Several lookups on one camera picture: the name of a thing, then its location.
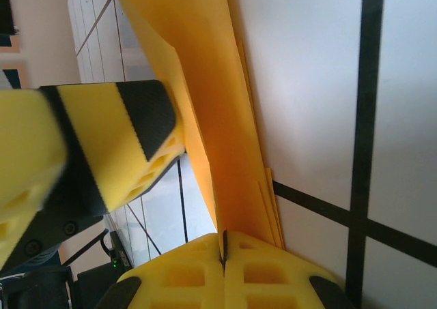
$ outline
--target yellow foam block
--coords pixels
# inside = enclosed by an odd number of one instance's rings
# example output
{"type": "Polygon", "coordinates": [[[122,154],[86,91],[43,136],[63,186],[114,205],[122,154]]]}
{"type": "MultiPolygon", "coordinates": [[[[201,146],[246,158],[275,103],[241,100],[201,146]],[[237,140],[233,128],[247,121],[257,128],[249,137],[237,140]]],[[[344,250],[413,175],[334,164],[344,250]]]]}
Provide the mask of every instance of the yellow foam block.
{"type": "Polygon", "coordinates": [[[242,233],[227,239],[226,308],[324,309],[309,278],[335,282],[326,270],[242,233]]]}
{"type": "Polygon", "coordinates": [[[66,146],[44,96],[0,91],[0,267],[42,207],[66,163],[66,146]]]}
{"type": "Polygon", "coordinates": [[[156,153],[146,158],[137,134],[142,130],[135,131],[116,83],[63,85],[57,89],[108,211],[145,192],[184,152],[182,124],[176,115],[174,129],[156,153]]]}
{"type": "Polygon", "coordinates": [[[141,279],[129,308],[223,308],[217,234],[209,234],[125,273],[141,279]]]}
{"type": "MultiPolygon", "coordinates": [[[[227,0],[120,2],[155,73],[160,70],[159,79],[172,80],[174,76],[163,70],[157,49],[167,48],[169,53],[174,48],[177,53],[168,57],[167,69],[174,72],[181,64],[190,102],[180,101],[176,95],[180,90],[171,91],[182,116],[185,112],[195,114],[196,120],[186,129],[199,133],[196,137],[201,139],[201,152],[207,158],[192,160],[193,169],[210,213],[223,217],[217,224],[219,232],[233,226],[281,247],[280,226],[268,189],[227,0]],[[204,178],[207,166],[210,181],[204,178]],[[247,203],[254,204],[254,209],[248,210],[247,203]],[[225,210],[234,213],[224,214],[225,210]],[[250,218],[239,219],[249,215],[248,211],[250,218]]],[[[188,144],[186,148],[190,157],[198,150],[188,144]]]]}

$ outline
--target screw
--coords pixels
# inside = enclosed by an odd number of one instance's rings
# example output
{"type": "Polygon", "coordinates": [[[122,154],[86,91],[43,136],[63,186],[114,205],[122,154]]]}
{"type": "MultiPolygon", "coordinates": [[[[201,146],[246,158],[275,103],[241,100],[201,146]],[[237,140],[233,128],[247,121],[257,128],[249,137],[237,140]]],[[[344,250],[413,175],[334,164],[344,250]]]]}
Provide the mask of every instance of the screw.
{"type": "Polygon", "coordinates": [[[68,236],[73,236],[77,233],[77,224],[75,222],[67,222],[64,225],[64,233],[68,236]]]}
{"type": "Polygon", "coordinates": [[[32,239],[31,241],[27,242],[27,244],[25,245],[25,254],[27,256],[36,256],[41,252],[41,250],[42,250],[42,244],[36,239],[32,239]]]}

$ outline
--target yellow paper sheet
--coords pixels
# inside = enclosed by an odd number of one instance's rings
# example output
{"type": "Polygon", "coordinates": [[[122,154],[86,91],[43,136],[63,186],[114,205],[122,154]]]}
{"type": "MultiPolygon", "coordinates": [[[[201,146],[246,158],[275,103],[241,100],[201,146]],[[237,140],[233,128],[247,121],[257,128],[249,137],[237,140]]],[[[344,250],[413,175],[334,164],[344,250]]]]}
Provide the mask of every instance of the yellow paper sheet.
{"type": "Polygon", "coordinates": [[[187,152],[218,231],[282,247],[227,0],[120,2],[181,112],[187,152]]]}

